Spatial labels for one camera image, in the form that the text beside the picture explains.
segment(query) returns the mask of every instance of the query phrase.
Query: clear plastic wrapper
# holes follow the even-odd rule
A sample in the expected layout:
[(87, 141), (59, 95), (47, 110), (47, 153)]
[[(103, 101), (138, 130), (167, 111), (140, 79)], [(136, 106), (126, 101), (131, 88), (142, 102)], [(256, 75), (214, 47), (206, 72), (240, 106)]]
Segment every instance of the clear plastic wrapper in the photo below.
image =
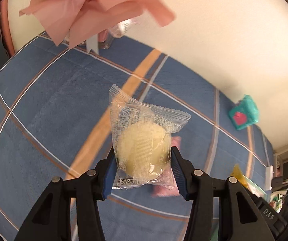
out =
[(113, 188), (134, 188), (147, 183), (173, 188), (171, 134), (179, 132), (191, 116), (139, 102), (115, 84), (109, 97), (118, 166)]

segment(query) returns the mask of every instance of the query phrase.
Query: plastic packaging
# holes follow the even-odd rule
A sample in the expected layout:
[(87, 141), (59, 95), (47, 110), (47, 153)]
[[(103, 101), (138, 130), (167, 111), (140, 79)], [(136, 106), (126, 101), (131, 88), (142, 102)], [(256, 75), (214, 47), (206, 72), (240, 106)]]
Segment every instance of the plastic packaging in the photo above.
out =
[(147, 183), (173, 188), (171, 134), (180, 131), (191, 116), (139, 102), (115, 84), (109, 97), (118, 166), (113, 188), (134, 188)]

